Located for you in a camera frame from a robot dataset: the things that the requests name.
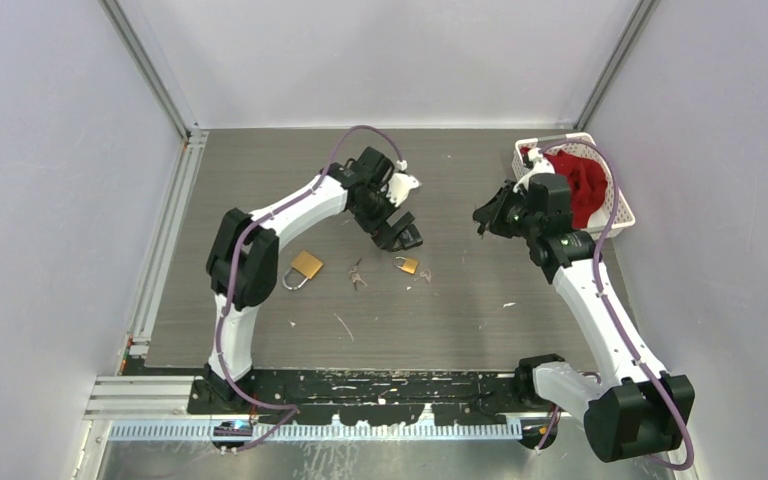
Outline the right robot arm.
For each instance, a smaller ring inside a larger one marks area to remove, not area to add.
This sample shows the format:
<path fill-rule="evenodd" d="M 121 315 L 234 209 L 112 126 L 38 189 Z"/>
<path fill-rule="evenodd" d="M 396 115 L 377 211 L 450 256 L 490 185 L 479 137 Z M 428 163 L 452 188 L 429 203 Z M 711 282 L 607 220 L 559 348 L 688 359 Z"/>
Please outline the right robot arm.
<path fill-rule="evenodd" d="M 557 354 L 523 358 L 515 371 L 518 403 L 537 411 L 547 403 L 579 421 L 601 461 L 684 449 L 679 469 L 694 459 L 687 422 L 695 390 L 651 352 L 615 299 L 603 262 L 603 238 L 572 225 L 571 190 L 559 174 L 540 173 L 526 185 L 505 181 L 473 212 L 479 234 L 522 238 L 531 261 L 572 312 L 597 365 L 596 377 Z"/>

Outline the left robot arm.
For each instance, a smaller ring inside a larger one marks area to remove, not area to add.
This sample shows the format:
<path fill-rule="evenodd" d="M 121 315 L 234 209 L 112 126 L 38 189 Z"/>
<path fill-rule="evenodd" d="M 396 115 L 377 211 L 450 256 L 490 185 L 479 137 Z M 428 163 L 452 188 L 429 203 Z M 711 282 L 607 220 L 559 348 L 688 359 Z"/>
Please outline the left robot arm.
<path fill-rule="evenodd" d="M 216 304 L 216 326 L 205 381 L 215 403 L 229 413 L 252 397 L 243 378 L 252 369 L 252 345 L 260 306 L 280 281 L 282 249 L 318 223 L 349 212 L 381 250 L 421 245 L 414 216 L 391 216 L 421 181 L 402 161 L 367 147 L 356 159 L 330 163 L 308 184 L 270 206 L 223 216 L 206 261 Z"/>

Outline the small silver key bunch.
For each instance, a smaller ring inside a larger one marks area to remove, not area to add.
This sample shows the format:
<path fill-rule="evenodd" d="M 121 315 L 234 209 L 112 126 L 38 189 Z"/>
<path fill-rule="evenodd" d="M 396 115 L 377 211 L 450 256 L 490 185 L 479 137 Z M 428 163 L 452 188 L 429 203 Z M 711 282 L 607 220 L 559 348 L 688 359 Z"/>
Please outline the small silver key bunch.
<path fill-rule="evenodd" d="M 425 281 L 428 285 L 432 282 L 432 271 L 430 269 L 425 269 L 420 271 L 417 276 L 414 278 L 414 281 Z"/>

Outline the silver key bunch centre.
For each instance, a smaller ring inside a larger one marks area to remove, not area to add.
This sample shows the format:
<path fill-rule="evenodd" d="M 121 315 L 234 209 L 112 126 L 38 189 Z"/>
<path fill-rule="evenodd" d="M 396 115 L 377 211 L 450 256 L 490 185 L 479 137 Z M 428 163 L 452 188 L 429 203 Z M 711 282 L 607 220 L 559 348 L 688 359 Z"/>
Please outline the silver key bunch centre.
<path fill-rule="evenodd" d="M 362 261 L 362 258 L 358 259 L 348 270 L 349 280 L 355 291 L 358 291 L 360 286 L 367 286 L 367 283 L 362 278 L 359 271 L 359 267 Z"/>

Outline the small brass padlock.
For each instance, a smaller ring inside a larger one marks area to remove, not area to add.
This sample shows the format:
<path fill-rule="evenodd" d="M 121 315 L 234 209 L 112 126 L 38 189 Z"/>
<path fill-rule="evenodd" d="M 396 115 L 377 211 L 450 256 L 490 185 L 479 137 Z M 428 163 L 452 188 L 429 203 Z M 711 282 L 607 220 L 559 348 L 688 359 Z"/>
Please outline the small brass padlock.
<path fill-rule="evenodd" d="M 393 265 L 402 272 L 409 275 L 415 275 L 419 266 L 419 261 L 415 258 L 397 256 L 393 260 Z"/>

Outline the large brass padlock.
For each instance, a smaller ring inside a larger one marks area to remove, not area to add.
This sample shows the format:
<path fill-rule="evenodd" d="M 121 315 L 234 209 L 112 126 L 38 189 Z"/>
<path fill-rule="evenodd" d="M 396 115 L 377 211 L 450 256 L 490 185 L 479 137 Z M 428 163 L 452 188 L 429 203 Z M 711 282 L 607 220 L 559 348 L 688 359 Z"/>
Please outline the large brass padlock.
<path fill-rule="evenodd" d="M 310 252 L 301 251 L 291 262 L 281 278 L 282 286 L 288 291 L 303 288 L 322 269 L 324 263 Z"/>

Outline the red cloth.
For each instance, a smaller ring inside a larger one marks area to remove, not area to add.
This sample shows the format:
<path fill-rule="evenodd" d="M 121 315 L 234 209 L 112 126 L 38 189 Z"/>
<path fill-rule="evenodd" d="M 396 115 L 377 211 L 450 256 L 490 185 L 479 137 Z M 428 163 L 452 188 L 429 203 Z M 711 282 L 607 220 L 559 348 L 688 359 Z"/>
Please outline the red cloth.
<path fill-rule="evenodd" d="M 523 161 L 537 160 L 536 155 L 529 157 L 531 150 L 534 149 L 527 146 L 519 148 Z M 568 153 L 564 149 L 559 149 L 556 153 L 543 153 L 543 150 L 540 150 L 540 154 L 546 159 L 546 162 L 538 161 L 536 165 L 532 162 L 532 165 L 542 168 L 542 165 L 551 164 L 554 173 L 565 177 L 568 184 L 570 206 L 562 208 L 561 213 L 571 214 L 572 228 L 578 230 L 588 228 L 592 215 L 603 206 L 609 186 L 602 165 L 593 159 Z M 528 178 L 529 182 L 535 178 L 535 175 Z M 523 184 L 521 189 L 526 186 L 529 187 L 526 190 L 526 195 L 529 203 L 534 207 L 532 210 L 535 212 L 542 211 L 550 215 L 557 214 L 557 208 L 544 207 L 547 202 L 548 207 L 554 207 L 552 204 L 559 202 L 559 200 L 552 198 L 552 188 L 549 188 L 548 193 L 544 193 L 546 188 L 543 188 L 539 183 L 536 185 L 538 188 L 532 188 L 529 182 L 520 183 Z"/>

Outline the white perforated plastic basket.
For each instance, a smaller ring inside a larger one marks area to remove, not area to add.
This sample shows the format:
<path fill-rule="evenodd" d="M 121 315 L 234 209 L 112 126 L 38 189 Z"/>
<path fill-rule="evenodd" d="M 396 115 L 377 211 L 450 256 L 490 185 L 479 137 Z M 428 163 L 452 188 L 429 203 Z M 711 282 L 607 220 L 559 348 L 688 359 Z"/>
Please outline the white perforated plastic basket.
<path fill-rule="evenodd" d="M 611 167 L 598 150 L 597 143 L 590 134 L 575 132 L 554 137 L 530 138 L 516 141 L 511 162 L 511 168 L 516 179 L 520 179 L 527 171 L 527 167 L 523 164 L 519 152 L 519 148 L 522 146 L 538 147 L 544 153 L 556 153 L 557 150 L 564 149 L 568 153 L 593 159 L 602 165 L 609 182 L 605 202 L 601 209 L 592 215 L 589 227 L 583 229 L 590 233 L 593 238 L 599 237 L 606 224 L 611 225 L 608 233 L 610 238 L 615 237 L 622 230 L 635 224 L 635 216 L 622 191 L 614 185 Z"/>

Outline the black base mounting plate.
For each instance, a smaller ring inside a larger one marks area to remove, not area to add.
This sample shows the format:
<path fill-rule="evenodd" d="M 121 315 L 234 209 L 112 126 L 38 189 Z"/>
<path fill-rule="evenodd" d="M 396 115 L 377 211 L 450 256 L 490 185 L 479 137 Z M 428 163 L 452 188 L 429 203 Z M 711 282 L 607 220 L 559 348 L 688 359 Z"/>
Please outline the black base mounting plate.
<path fill-rule="evenodd" d="M 187 411 L 281 419 L 294 405 L 300 425 L 411 425 L 429 410 L 437 426 L 493 425 L 507 417 L 548 415 L 550 403 L 525 395 L 524 377 L 497 371 L 254 369 L 235 388 L 206 372 L 192 384 Z"/>

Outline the aluminium front rail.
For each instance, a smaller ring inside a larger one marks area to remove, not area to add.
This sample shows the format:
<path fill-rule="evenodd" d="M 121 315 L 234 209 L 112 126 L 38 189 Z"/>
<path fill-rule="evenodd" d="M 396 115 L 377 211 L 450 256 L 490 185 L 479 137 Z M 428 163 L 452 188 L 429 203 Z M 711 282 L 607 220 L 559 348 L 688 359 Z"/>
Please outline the aluminium front rail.
<path fill-rule="evenodd" d="M 264 423 L 258 416 L 190 414 L 187 405 L 193 381 L 188 376 L 100 377 L 92 389 L 86 415 L 112 423 L 116 440 L 206 440 L 225 449 L 262 438 L 271 442 L 537 440 L 550 414 L 526 413 L 493 425 L 437 426 L 429 410 L 415 424 L 355 426 L 334 418 L 326 425 L 294 422 L 294 405 L 283 405 L 280 420 Z"/>

